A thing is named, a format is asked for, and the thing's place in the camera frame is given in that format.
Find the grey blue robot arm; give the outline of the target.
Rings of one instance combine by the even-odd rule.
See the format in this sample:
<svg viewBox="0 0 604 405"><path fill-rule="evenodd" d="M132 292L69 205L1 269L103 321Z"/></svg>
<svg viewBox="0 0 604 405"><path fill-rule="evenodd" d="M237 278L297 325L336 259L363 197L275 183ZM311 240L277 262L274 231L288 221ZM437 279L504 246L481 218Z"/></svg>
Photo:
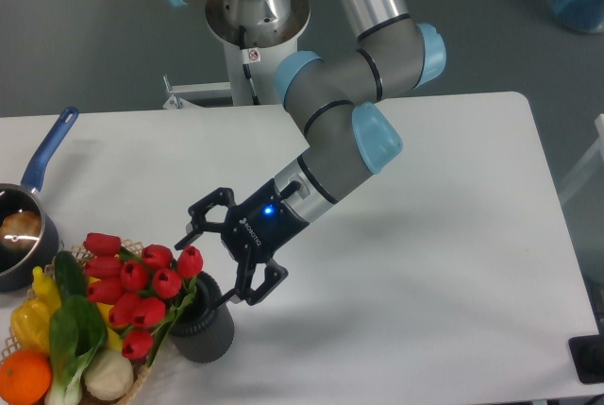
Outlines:
<svg viewBox="0 0 604 405"><path fill-rule="evenodd" d="M182 7L192 0L168 1ZM341 1L358 47L327 62L297 47L308 0L204 0L228 81L194 92L229 94L237 106L279 104L308 144L244 202L220 188L190 207L185 243L216 232L237 263L226 299L257 304L286 278L276 251L400 153L401 139L378 103L445 67L442 37L414 22L404 0Z"/></svg>

